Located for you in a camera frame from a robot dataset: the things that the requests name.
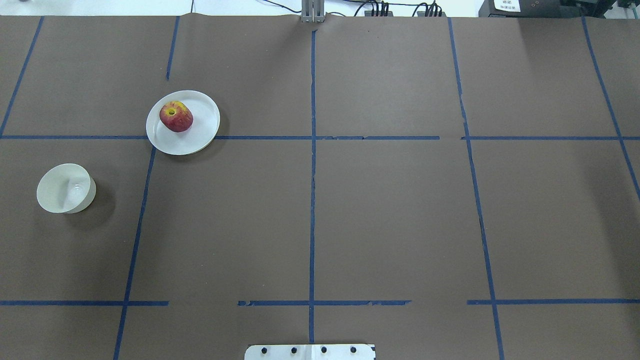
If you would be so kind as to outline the red yellow apple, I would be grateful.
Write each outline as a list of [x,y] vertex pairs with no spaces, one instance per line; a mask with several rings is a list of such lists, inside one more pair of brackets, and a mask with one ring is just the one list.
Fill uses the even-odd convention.
[[194,116],[190,109],[181,101],[172,100],[160,108],[158,118],[161,123],[174,133],[189,130],[194,124]]

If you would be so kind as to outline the white round plate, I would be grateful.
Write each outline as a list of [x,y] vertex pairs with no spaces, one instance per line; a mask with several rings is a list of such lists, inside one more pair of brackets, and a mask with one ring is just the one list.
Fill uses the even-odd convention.
[[[185,131],[174,132],[162,123],[161,109],[169,101],[180,101],[192,113],[193,123]],[[183,89],[164,96],[151,107],[145,128],[154,147],[169,155],[182,156],[208,146],[217,134],[220,123],[220,110],[210,96],[193,89]]]

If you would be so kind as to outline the white bowl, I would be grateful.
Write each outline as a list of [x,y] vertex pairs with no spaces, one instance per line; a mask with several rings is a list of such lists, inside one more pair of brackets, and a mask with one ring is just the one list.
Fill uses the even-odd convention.
[[39,180],[36,200],[51,214],[77,214],[93,202],[97,185],[87,169],[75,163],[51,168]]

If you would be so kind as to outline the black desktop box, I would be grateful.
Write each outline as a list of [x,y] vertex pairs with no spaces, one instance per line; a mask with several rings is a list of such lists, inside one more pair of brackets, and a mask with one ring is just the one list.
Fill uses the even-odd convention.
[[582,16],[580,8],[565,6],[562,0],[485,0],[478,9],[479,18],[551,18]]

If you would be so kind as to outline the aluminium frame post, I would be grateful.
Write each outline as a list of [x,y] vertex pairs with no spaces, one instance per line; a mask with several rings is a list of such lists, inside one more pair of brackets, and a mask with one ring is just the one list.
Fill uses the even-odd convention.
[[301,21],[303,23],[324,23],[326,19],[324,0],[302,0]]

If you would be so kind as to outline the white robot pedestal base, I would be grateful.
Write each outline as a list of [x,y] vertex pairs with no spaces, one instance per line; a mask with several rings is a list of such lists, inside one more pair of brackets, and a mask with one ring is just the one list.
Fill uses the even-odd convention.
[[375,360],[374,344],[258,344],[249,346],[245,360]]

